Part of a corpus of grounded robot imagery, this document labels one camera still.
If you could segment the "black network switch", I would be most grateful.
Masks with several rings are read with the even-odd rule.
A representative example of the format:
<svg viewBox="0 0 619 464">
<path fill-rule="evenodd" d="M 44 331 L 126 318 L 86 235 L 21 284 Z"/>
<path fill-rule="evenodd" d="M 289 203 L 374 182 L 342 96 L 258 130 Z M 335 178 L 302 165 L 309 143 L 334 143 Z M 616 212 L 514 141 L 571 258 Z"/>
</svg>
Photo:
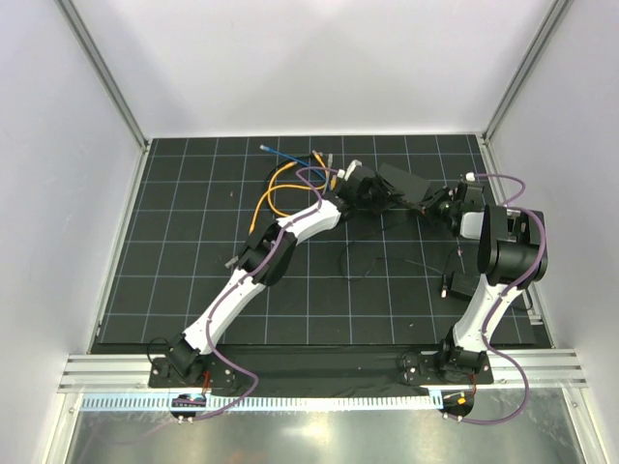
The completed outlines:
<svg viewBox="0 0 619 464">
<path fill-rule="evenodd" d="M 408 205 L 409 201 L 419 201 L 428 197 L 430 181 L 415 174 L 388 163 L 382 163 L 378 169 L 378 175 L 405 193 L 404 202 L 401 204 Z"/>
</svg>

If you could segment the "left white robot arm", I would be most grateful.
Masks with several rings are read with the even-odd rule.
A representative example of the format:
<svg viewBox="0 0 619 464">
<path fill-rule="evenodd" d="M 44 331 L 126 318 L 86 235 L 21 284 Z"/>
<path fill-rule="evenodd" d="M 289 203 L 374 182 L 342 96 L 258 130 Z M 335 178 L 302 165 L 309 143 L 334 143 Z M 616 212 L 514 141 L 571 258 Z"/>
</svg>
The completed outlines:
<svg viewBox="0 0 619 464">
<path fill-rule="evenodd" d="M 219 338 L 247 304 L 281 280 L 300 243 L 338 227 L 358 209 L 380 214 L 415 195 L 410 174 L 387 163 L 373 170 L 355 159 L 345 169 L 329 168 L 336 185 L 327 192 L 305 177 L 308 171 L 303 167 L 296 176 L 316 201 L 291 216 L 256 224 L 231 261 L 229 281 L 202 314 L 167 344 L 171 376 L 182 386 L 201 382 L 205 357 L 216 352 Z"/>
</svg>

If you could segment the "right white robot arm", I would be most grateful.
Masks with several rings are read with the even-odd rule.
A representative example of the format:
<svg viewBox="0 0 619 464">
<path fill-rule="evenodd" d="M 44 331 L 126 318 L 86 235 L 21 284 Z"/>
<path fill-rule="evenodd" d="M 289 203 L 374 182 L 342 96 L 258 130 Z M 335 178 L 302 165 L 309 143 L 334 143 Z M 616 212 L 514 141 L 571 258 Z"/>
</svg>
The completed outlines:
<svg viewBox="0 0 619 464">
<path fill-rule="evenodd" d="M 482 179 L 469 172 L 454 189 L 443 188 L 407 207 L 422 217 L 443 221 L 456 237 L 478 242 L 479 283 L 462 317 L 450 327 L 434 354 L 407 354 L 409 377 L 439 384 L 464 383 L 489 370 L 490 340 L 501 318 L 531 283 L 547 269 L 546 233 L 541 212 L 513 205 L 525 192 L 519 178 L 498 174 L 519 184 L 517 193 L 497 205 L 481 205 Z"/>
</svg>

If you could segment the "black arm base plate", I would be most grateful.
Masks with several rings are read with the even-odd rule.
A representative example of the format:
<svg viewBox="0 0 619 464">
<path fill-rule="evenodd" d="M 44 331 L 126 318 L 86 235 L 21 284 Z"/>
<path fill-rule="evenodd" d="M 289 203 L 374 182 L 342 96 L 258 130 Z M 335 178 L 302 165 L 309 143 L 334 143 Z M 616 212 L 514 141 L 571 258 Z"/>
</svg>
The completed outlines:
<svg viewBox="0 0 619 464">
<path fill-rule="evenodd" d="M 151 361 L 153 389 L 209 386 L 215 395 L 350 398 L 487 386 L 487 354 L 437 345 L 223 345 L 217 355 L 166 353 Z"/>
</svg>

